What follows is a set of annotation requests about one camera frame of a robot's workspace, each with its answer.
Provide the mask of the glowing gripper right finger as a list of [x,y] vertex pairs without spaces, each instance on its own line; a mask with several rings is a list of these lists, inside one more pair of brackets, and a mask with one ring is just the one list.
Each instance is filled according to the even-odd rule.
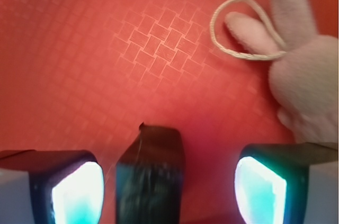
[[249,144],[234,189],[245,223],[338,223],[338,145]]

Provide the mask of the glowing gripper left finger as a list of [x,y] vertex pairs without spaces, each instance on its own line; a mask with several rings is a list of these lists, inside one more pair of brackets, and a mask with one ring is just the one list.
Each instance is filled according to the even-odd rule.
[[88,150],[1,151],[1,223],[99,223],[103,201]]

